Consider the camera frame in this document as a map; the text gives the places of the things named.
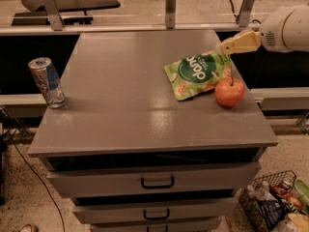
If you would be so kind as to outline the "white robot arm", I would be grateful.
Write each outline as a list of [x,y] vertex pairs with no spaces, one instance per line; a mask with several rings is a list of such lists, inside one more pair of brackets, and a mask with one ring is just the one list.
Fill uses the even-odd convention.
[[244,29],[216,46],[219,54],[256,51],[260,46],[271,52],[309,51],[309,6],[282,8],[270,14],[258,31]]

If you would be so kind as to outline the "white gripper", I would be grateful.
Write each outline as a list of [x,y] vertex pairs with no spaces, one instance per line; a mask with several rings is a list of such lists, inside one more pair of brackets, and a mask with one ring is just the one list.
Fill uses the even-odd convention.
[[260,25],[260,33],[245,29],[219,43],[215,50],[221,55],[256,51],[261,45],[272,52],[290,52],[284,43],[283,30],[293,8],[283,8],[270,14]]

